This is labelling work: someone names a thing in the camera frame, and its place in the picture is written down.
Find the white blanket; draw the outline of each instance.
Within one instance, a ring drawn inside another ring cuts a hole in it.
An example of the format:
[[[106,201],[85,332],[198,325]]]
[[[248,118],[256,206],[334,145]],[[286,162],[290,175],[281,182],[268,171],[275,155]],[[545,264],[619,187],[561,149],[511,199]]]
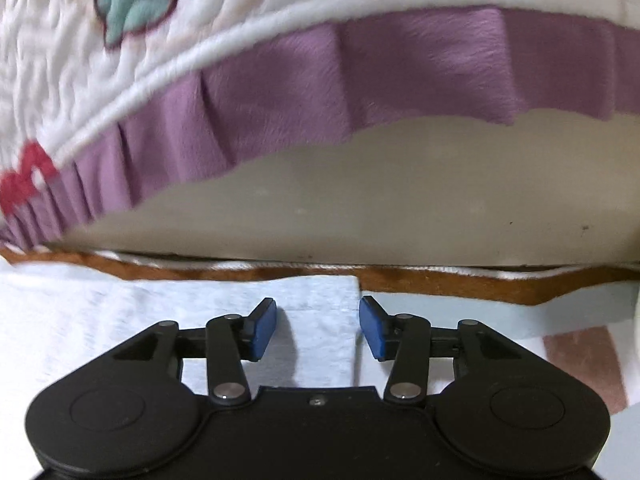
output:
[[[26,139],[61,168],[153,92],[279,34],[489,4],[640,28],[640,0],[0,0],[0,171],[18,169]]]

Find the purple trim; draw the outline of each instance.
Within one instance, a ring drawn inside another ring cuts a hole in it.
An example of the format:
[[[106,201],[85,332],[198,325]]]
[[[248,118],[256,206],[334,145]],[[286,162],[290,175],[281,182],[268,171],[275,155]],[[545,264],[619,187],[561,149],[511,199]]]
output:
[[[374,124],[436,115],[510,124],[532,108],[640,114],[640,31],[475,7],[294,32],[157,92],[18,206],[0,240],[24,249],[57,240],[171,184]]]

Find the beige fabric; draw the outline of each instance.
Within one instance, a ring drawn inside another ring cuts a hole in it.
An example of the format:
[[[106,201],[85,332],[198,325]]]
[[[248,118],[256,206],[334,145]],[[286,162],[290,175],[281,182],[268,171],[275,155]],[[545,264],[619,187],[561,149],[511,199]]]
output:
[[[640,118],[427,118],[168,189],[67,247],[399,265],[640,260]]]

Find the screw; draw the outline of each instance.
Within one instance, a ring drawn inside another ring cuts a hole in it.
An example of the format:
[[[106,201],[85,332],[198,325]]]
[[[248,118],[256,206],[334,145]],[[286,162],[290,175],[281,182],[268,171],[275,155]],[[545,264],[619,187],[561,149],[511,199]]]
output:
[[[213,388],[213,394],[220,399],[237,399],[244,394],[244,390],[240,383],[222,383]]]
[[[326,404],[326,397],[324,395],[316,395],[309,399],[310,406],[324,406]]]
[[[420,395],[422,388],[413,383],[396,383],[391,386],[389,392],[397,399],[413,399]]]

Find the white cloth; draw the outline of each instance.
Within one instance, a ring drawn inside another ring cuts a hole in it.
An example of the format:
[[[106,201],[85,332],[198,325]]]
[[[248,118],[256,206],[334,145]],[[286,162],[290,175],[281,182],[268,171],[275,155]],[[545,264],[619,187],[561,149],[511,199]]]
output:
[[[82,267],[29,264],[14,270],[0,261],[0,290],[0,463],[5,478],[27,479],[40,469],[23,428],[33,397],[159,320],[201,327],[212,317],[245,315],[262,298],[275,298],[280,309],[276,332],[264,358],[245,367],[252,390],[260,384],[352,385],[359,290],[350,276],[124,282]],[[183,382],[206,393],[204,362],[186,360]]]

